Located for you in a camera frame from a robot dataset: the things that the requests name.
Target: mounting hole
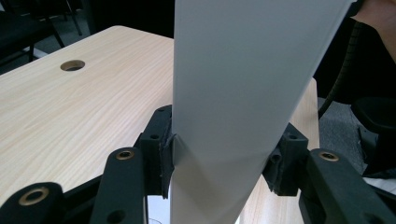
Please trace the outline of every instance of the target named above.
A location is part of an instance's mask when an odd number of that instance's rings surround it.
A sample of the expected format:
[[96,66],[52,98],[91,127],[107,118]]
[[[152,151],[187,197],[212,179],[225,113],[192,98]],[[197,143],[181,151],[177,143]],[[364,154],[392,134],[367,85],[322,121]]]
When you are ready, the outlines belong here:
[[383,224],[385,223],[380,217],[370,214],[370,213],[363,213],[363,218],[370,224]]
[[124,150],[122,152],[119,152],[116,156],[117,160],[120,161],[125,161],[125,160],[129,160],[134,156],[134,152],[131,150]]
[[107,216],[107,223],[118,224],[125,219],[125,212],[122,210],[116,210]]
[[294,134],[290,134],[290,135],[289,135],[289,138],[290,138],[290,139],[297,139],[297,136],[294,135]]
[[331,152],[320,152],[319,156],[326,161],[338,161],[340,160],[335,154]]
[[77,71],[85,66],[85,63],[81,60],[73,60],[65,62],[61,65],[61,69],[66,72]]
[[19,204],[29,206],[43,201],[49,195],[49,189],[45,187],[31,189],[20,197]]

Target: black plastic part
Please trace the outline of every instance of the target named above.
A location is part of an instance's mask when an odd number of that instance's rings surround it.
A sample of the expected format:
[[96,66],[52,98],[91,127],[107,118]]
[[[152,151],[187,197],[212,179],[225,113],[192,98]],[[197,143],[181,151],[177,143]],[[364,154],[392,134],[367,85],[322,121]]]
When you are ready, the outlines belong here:
[[396,223],[396,217],[340,154],[312,150],[306,171],[325,210],[324,223]]
[[376,142],[375,154],[363,176],[374,175],[396,168],[395,134],[380,134]]
[[145,160],[147,195],[168,196],[170,177],[174,170],[171,140],[172,106],[158,108],[145,131],[140,135],[139,147]]
[[364,97],[353,103],[351,109],[369,131],[396,134],[396,99]]
[[377,133],[368,131],[363,126],[359,125],[358,128],[359,139],[361,140],[361,150],[363,153],[363,161],[369,164],[375,156],[376,141],[378,138]]
[[63,224],[86,224],[90,222],[101,179],[102,176],[99,175],[64,194],[67,213],[64,216]]
[[298,185],[295,176],[301,167],[299,162],[303,161],[309,152],[307,146],[308,139],[289,123],[262,172],[269,189],[276,195],[297,195]]
[[61,186],[50,182],[37,183],[14,193],[3,204],[0,209],[0,222],[2,224],[59,223],[64,217],[64,212],[64,194]]
[[387,205],[387,207],[395,214],[396,216],[396,195],[379,189],[377,187],[371,186],[375,193],[379,196],[379,198]]
[[147,223],[143,154],[126,147],[107,159],[90,223]]
[[299,199],[299,206],[304,224],[325,223],[326,213],[317,197],[312,198],[302,193]]

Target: office chair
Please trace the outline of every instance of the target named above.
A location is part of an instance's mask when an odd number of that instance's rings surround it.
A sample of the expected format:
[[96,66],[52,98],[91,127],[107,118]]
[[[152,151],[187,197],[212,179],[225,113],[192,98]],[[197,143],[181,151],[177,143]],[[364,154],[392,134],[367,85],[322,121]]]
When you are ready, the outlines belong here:
[[66,14],[70,14],[75,24],[78,34],[82,35],[82,32],[77,23],[75,14],[76,8],[72,6],[78,6],[76,1],[73,1],[73,5],[69,3],[69,0],[2,0],[7,4],[5,7],[6,12],[14,14],[30,14],[35,20],[46,20],[46,22],[52,22],[52,16],[63,15],[67,21]]
[[376,30],[352,19],[345,19],[332,44],[315,76],[318,96],[326,97],[318,116],[332,101],[351,105],[364,126],[359,129],[364,162],[368,164],[363,175],[395,168],[396,150],[389,149],[392,136],[396,137],[395,62]]
[[374,175],[396,169],[396,149],[393,142],[396,139],[396,99],[362,97],[351,105],[351,109],[367,129],[360,127],[361,148],[364,152],[364,161],[367,163],[363,175]]
[[[63,48],[64,42],[52,24],[0,11],[0,59],[30,47],[28,53],[29,62],[31,62],[35,43],[51,35],[55,36],[59,45]],[[23,54],[6,60],[1,65],[9,63]]]

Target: screw hole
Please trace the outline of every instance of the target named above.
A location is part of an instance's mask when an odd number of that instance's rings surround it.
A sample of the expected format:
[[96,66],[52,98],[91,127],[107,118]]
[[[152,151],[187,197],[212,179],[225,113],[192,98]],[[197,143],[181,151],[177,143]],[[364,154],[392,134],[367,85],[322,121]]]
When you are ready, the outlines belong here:
[[323,160],[326,160],[326,161],[338,161],[339,160],[339,158],[335,154],[332,154],[330,152],[320,152],[319,156]]
[[117,210],[107,216],[107,223],[118,224],[125,219],[125,212],[122,210]]
[[125,150],[117,154],[116,158],[120,161],[125,161],[131,159],[134,156],[134,152],[130,150]]
[[45,187],[31,189],[21,196],[19,204],[23,206],[29,206],[35,203],[39,203],[47,198],[49,193],[49,189]]

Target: grommet hole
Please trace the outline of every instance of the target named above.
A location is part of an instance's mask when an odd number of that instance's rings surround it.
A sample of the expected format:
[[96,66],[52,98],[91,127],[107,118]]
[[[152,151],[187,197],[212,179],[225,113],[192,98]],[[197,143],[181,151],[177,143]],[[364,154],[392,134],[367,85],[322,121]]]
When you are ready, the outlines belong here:
[[85,66],[85,63],[81,60],[72,60],[65,62],[61,65],[61,69],[66,72],[77,71]]

